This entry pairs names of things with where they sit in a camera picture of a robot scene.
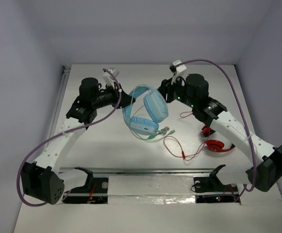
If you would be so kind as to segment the light blue headphones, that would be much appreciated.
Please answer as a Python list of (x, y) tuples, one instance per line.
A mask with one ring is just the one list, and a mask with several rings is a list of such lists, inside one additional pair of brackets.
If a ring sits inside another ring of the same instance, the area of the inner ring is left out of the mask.
[(160, 92), (151, 85), (138, 85), (129, 93), (129, 95), (135, 99), (143, 94), (145, 94), (143, 97), (143, 105), (150, 119), (132, 116), (132, 103), (130, 106), (122, 109), (123, 119), (126, 126), (133, 133), (145, 136), (156, 136), (167, 132), (168, 129), (159, 129), (159, 123), (168, 117), (168, 107), (166, 101)]

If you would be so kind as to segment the red headphones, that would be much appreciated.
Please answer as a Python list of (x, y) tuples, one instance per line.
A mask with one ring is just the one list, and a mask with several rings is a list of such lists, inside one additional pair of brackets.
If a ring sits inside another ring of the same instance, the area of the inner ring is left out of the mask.
[(206, 125), (202, 127), (201, 134), (206, 138), (207, 149), (212, 152), (229, 152), (235, 148), (227, 138)]

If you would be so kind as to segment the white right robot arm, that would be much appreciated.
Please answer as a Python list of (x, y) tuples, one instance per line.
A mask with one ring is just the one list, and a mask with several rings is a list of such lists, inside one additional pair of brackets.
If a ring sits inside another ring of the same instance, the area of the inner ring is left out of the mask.
[(282, 177), (282, 145), (275, 147), (236, 120), (227, 108), (209, 96), (209, 84), (200, 74), (163, 80), (158, 91), (167, 103), (177, 100), (192, 109), (193, 116), (216, 133), (228, 139), (248, 159), (248, 167), (219, 165), (209, 175), (207, 183), (220, 191), (227, 184), (251, 184), (262, 192), (269, 191)]

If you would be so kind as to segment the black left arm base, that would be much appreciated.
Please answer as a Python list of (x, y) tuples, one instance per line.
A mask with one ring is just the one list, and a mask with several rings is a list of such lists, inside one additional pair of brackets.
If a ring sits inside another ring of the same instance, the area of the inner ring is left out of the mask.
[(90, 172), (85, 185), (76, 187), (63, 197), (65, 204), (107, 204), (108, 177), (100, 177)]

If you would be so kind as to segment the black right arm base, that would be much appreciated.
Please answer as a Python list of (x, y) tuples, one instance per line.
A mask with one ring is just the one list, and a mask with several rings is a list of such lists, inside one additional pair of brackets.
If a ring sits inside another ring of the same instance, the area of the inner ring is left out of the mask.
[(238, 188), (222, 184), (217, 177), (224, 166), (218, 166), (208, 176), (194, 177), (190, 190), (196, 195), (196, 203), (240, 202)]

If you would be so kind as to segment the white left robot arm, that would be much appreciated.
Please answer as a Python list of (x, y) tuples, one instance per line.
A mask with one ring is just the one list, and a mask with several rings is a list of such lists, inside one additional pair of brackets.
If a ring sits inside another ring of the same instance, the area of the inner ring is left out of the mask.
[(30, 205), (24, 195), (34, 197), (42, 204), (56, 204), (78, 188), (89, 191), (93, 187), (93, 172), (77, 166), (68, 172), (60, 172), (63, 161), (78, 138), (97, 122), (97, 110), (105, 106), (120, 109), (135, 102), (126, 94), (120, 84), (101, 87), (95, 78), (85, 78), (79, 87), (61, 131), (47, 139), (47, 147), (33, 162), (24, 160), (17, 173), (17, 192), (21, 201)]

